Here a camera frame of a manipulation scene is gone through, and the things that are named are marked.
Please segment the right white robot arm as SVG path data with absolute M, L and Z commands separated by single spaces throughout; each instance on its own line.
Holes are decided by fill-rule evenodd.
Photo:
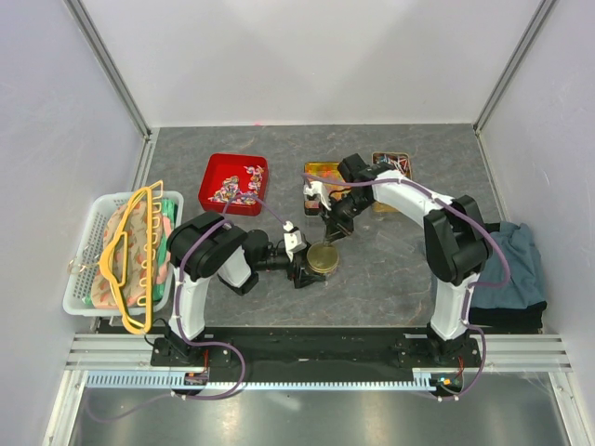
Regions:
M 454 360 L 469 337 L 473 285 L 492 254 L 476 202 L 429 190 L 384 162 L 367 164 L 359 154 L 338 166 L 341 181 L 310 179 L 304 193 L 322 206 L 324 240 L 352 235 L 354 218 L 374 203 L 393 207 L 423 229 L 425 258 L 436 280 L 426 354 L 440 366 Z

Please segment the red candy tray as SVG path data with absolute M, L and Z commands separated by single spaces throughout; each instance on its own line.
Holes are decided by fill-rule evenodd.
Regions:
M 269 180 L 269 166 L 262 156 L 219 152 L 210 156 L 198 192 L 205 211 L 258 216 Z

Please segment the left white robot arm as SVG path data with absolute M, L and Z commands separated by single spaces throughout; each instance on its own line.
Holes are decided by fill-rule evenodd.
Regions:
M 213 278 L 237 295 L 249 293 L 261 271 L 284 272 L 296 289 L 325 280 L 308 262 L 312 244 L 292 222 L 283 220 L 281 225 L 284 237 L 274 244 L 265 231 L 242 230 L 208 211 L 170 234 L 166 247 L 176 291 L 169 326 L 177 336 L 171 352 L 182 364 L 194 365 L 204 355 L 197 336 L 205 329 L 205 301 Z

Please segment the round wooden jar lid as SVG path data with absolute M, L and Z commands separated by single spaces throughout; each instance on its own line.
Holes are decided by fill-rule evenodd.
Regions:
M 339 263 L 336 247 L 327 243 L 315 243 L 307 251 L 308 267 L 319 274 L 332 273 Z

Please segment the clear glass jar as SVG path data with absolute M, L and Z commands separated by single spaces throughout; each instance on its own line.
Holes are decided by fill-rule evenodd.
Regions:
M 330 269 L 327 271 L 317 271 L 306 268 L 303 273 L 303 278 L 306 284 L 313 284 L 317 282 L 327 282 L 335 273 L 337 269 Z

